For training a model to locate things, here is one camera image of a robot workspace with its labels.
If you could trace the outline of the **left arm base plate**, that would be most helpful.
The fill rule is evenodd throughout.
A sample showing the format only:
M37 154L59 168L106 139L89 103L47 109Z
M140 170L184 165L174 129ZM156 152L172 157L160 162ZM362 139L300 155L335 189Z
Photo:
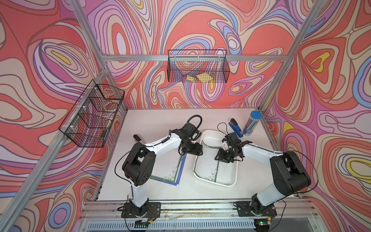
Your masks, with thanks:
M124 203L122 206L122 218L149 218L156 219L161 215L161 203L149 202L145 203L142 207L137 207L134 203Z

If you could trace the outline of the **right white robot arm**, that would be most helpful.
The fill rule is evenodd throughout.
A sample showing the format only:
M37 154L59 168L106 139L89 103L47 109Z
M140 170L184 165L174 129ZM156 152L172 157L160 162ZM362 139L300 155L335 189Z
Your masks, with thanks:
M273 183L251 198L250 208L257 214L312 183L310 176L294 151L280 152L241 141L235 133L222 139L215 160L224 163L241 162L250 158L271 168Z

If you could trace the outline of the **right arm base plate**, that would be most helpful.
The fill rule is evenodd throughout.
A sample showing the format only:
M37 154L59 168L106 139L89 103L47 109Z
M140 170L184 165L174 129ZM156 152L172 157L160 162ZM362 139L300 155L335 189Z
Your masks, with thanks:
M232 203L236 207L239 217L267 217L277 216L274 204L263 206L258 201L237 201Z

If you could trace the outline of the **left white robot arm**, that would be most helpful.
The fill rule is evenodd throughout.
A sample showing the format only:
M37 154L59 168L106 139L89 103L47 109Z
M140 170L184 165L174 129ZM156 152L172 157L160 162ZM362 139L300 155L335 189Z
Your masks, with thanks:
M178 149L180 156L186 154L201 156L203 146L196 142L201 135L200 131L196 131L193 135L170 131L164 138L148 144L142 144L141 138L134 135L137 143L134 144L122 165L125 178L131 184L131 203L141 208L148 202L146 182L152 175L156 158L174 149Z

